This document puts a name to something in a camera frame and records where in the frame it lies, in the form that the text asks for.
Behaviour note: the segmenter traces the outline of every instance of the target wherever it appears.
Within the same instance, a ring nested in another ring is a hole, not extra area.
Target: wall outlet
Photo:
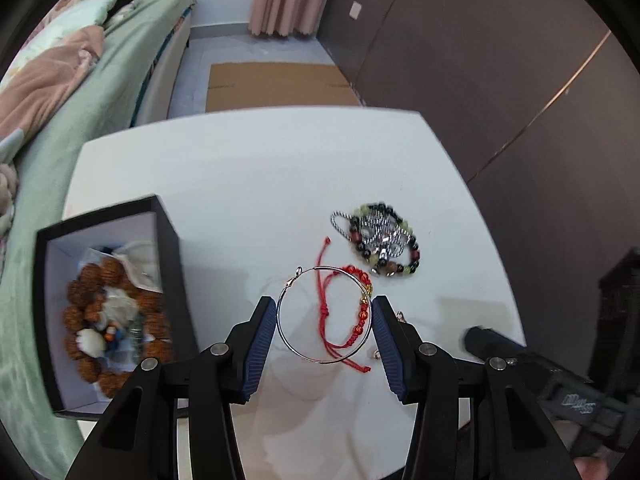
[[[351,6],[351,10],[349,11],[349,16],[351,16],[354,20],[357,20],[361,10],[362,6],[358,2],[354,2]]]

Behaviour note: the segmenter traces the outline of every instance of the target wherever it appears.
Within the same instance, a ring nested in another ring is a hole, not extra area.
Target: black box
[[[78,275],[88,248],[117,247],[155,240],[164,312],[170,324],[174,358],[193,358],[198,346],[191,325],[180,240],[157,196],[117,204],[59,222],[38,232],[33,272],[33,323],[45,389],[57,416],[97,420],[108,406],[93,384],[84,382],[65,352],[62,323],[66,288]]]

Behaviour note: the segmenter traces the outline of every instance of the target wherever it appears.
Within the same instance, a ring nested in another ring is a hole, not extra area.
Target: dark brown wall
[[[605,24],[584,0],[356,1],[354,21],[353,0],[330,0],[319,40],[367,105],[425,117],[492,232],[527,341],[585,372],[597,280],[640,244],[640,76],[609,38],[567,95],[475,176],[568,82]]]

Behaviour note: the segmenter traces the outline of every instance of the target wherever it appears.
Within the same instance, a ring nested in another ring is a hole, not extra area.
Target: brown blanket
[[[92,25],[28,62],[0,93],[0,140],[20,128],[27,143],[84,81],[103,47],[104,30]]]

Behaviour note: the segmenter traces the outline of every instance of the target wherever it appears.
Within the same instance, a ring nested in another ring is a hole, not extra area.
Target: green bed sheet
[[[18,154],[20,187],[0,282],[0,418],[31,468],[51,480],[65,477],[83,440],[76,421],[52,414],[42,383],[31,316],[35,235],[61,219],[81,146],[129,127],[146,72],[195,3],[139,0],[107,29],[93,73]]]

